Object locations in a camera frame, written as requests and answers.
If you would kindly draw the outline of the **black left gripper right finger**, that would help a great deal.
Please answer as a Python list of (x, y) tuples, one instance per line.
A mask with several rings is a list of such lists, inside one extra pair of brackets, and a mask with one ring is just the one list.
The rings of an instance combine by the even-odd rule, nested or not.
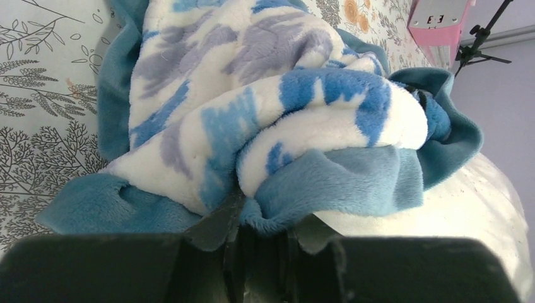
[(333, 239), (341, 234), (328, 226), (314, 214), (306, 216), (294, 227), (299, 246), (308, 254), (321, 252)]

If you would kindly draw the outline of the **white pillow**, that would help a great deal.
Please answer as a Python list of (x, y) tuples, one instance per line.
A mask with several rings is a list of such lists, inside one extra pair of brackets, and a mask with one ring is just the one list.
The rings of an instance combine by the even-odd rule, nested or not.
[(338, 211), (315, 215), (344, 236), (462, 237), (485, 244), (502, 262), (521, 302), (534, 302), (529, 225), (509, 178), (483, 154), (424, 193), (422, 206), (386, 217)]

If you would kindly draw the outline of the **blue white plush pillowcase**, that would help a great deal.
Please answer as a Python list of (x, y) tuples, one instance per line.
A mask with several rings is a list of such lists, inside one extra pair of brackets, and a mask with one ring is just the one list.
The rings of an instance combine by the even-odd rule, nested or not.
[(61, 234), (181, 232), (233, 192), (262, 234), (318, 211), (381, 217), (479, 152), (452, 75), (389, 71), (383, 48), (300, 1), (114, 1), (97, 87), (97, 173), (36, 217)]

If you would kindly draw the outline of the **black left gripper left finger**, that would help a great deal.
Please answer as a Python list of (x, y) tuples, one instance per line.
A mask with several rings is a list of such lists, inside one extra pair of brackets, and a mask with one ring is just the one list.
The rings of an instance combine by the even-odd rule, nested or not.
[(232, 191), (217, 209), (184, 232), (184, 240), (200, 251), (217, 250), (240, 225), (244, 203), (241, 190)]

